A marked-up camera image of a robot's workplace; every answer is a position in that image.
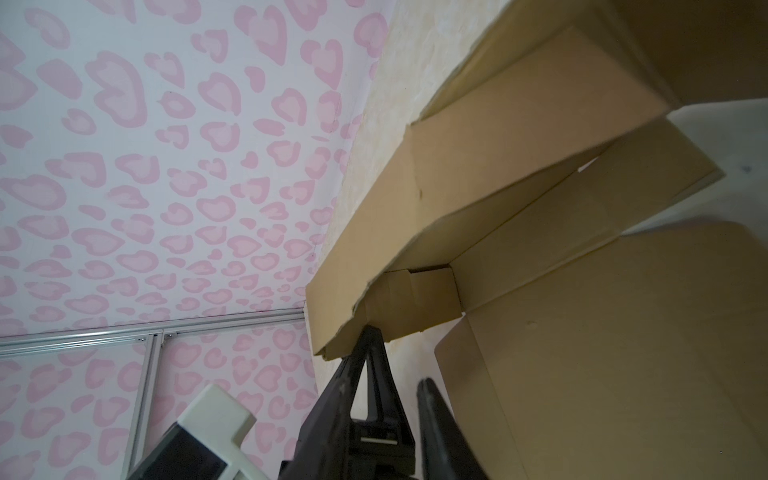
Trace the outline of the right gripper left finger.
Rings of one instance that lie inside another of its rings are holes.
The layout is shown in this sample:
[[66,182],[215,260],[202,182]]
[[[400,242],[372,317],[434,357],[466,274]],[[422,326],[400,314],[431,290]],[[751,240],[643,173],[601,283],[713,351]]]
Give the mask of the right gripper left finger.
[[416,442],[382,333],[367,326],[300,428],[281,479],[411,479]]

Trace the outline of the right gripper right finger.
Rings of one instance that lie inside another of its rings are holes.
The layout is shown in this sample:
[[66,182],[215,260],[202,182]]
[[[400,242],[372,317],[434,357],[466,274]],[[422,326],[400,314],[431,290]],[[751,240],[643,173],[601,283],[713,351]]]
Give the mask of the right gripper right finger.
[[488,476],[472,453],[454,416],[431,378],[417,387],[424,479],[462,480]]

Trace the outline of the brown cardboard box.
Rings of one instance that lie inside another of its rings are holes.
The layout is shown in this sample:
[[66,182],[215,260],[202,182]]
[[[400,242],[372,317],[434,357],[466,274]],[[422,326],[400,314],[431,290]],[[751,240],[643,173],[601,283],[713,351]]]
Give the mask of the brown cardboard box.
[[671,111],[766,94],[763,1],[511,2],[310,282],[313,352],[452,322],[436,357],[495,478],[765,478],[766,248],[631,228],[722,177]]

